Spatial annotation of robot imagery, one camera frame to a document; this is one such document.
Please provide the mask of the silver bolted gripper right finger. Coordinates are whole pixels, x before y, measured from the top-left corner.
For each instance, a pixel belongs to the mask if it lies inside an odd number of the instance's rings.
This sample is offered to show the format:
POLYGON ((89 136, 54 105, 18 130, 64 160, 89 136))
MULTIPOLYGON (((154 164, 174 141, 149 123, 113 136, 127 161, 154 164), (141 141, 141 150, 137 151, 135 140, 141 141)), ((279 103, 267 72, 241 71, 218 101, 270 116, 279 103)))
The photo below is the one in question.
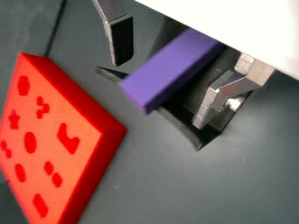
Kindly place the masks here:
POLYGON ((245 93, 265 86, 275 69, 242 53, 234 70, 229 70, 209 86, 193 125, 202 129, 225 108, 237 111, 245 93))

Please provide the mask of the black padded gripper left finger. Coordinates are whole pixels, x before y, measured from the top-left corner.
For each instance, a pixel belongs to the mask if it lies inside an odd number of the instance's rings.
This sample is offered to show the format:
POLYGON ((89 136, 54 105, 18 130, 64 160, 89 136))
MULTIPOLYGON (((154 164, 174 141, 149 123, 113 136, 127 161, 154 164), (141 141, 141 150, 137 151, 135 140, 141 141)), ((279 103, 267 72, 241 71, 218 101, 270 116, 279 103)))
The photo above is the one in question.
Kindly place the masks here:
POLYGON ((134 18, 127 14, 122 0, 93 0, 102 17, 115 66, 134 56, 134 18))

